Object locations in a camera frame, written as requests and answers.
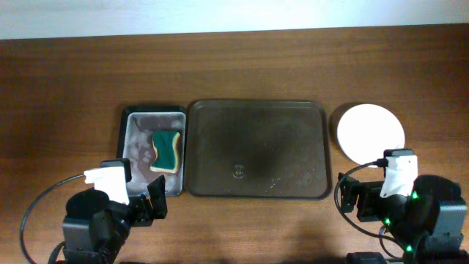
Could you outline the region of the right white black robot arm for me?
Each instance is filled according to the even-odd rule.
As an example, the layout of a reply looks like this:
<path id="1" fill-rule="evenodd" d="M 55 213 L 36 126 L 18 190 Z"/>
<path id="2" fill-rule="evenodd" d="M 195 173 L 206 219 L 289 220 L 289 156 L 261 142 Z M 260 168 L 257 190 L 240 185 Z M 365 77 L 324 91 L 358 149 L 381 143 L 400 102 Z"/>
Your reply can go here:
<path id="1" fill-rule="evenodd" d="M 377 252 L 349 253 L 347 263 L 467 263 L 461 248 L 468 207 L 458 183 L 436 175 L 421 175 L 410 195 L 380 196 L 382 181 L 361 183 L 339 175 L 334 199 L 342 214 L 357 210 L 360 222 L 379 221 L 379 240 L 391 234 L 401 257 L 385 259 Z"/>

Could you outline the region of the green yellow sponge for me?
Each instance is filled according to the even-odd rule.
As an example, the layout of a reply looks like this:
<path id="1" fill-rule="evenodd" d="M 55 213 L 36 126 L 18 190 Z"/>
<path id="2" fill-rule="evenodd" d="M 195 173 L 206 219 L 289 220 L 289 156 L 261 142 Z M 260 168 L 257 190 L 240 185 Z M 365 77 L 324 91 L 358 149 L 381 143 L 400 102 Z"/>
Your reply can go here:
<path id="1" fill-rule="evenodd" d="M 153 172 L 176 173 L 180 165 L 178 131 L 155 131 L 152 135 L 152 145 L 155 160 L 150 165 Z"/>

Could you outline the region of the small black water tray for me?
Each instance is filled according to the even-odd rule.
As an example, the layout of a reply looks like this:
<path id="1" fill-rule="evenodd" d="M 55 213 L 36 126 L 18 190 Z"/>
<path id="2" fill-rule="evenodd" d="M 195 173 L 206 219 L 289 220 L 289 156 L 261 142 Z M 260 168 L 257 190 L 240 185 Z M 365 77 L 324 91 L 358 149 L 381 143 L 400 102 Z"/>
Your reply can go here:
<path id="1" fill-rule="evenodd" d="M 130 160 L 132 179 L 127 183 L 129 195 L 148 194 L 147 186 L 163 175 L 168 197 L 181 195 L 184 178 L 186 109 L 182 106 L 128 106 L 123 110 L 117 158 Z M 153 169 L 152 165 L 162 152 L 154 145 L 153 134 L 157 131 L 175 131 L 180 137 L 171 154 L 177 156 L 174 169 Z"/>

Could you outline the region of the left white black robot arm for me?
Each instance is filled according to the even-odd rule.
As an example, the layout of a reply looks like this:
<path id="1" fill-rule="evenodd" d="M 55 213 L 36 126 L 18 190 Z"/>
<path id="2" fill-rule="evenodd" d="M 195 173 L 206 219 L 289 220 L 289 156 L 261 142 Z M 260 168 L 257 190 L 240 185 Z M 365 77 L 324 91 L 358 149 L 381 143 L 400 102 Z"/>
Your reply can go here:
<path id="1" fill-rule="evenodd" d="M 66 263 L 113 263 L 133 227 L 149 227 L 168 213 L 163 175 L 141 194 L 122 204 L 94 188 L 71 197 L 66 204 L 64 261 Z"/>

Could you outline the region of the pink plate with red stain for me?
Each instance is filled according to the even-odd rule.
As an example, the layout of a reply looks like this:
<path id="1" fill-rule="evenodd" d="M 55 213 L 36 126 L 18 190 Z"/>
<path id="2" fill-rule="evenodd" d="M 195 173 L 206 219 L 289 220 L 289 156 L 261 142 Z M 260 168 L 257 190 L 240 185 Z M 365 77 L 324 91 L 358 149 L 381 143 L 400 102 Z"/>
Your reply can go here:
<path id="1" fill-rule="evenodd" d="M 383 157 L 385 150 L 405 146 L 405 132 L 399 119 L 375 104 L 358 104 L 340 117 L 337 142 L 343 153 L 359 165 Z"/>

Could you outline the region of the large brown serving tray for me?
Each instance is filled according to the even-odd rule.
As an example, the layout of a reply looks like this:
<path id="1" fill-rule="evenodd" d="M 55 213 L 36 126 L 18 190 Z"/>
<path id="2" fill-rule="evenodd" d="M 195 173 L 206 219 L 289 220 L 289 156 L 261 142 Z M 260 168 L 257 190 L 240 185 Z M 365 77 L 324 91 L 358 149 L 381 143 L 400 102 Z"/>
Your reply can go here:
<path id="1" fill-rule="evenodd" d="M 184 189 L 195 197 L 322 200 L 333 188 L 324 108 L 307 100 L 198 100 Z"/>

